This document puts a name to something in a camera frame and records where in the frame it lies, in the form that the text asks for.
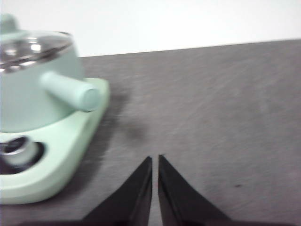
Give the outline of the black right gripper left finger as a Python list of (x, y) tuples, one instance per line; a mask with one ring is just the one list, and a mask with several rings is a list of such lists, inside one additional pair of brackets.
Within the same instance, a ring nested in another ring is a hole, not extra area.
[(152, 198), (152, 158), (81, 220), (27, 221), (21, 226), (146, 226)]

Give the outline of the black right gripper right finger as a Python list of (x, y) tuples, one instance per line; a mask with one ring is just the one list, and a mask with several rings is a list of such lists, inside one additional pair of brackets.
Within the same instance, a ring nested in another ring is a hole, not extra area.
[(287, 226), (234, 220), (197, 192), (165, 156), (158, 156), (158, 197), (165, 226)]

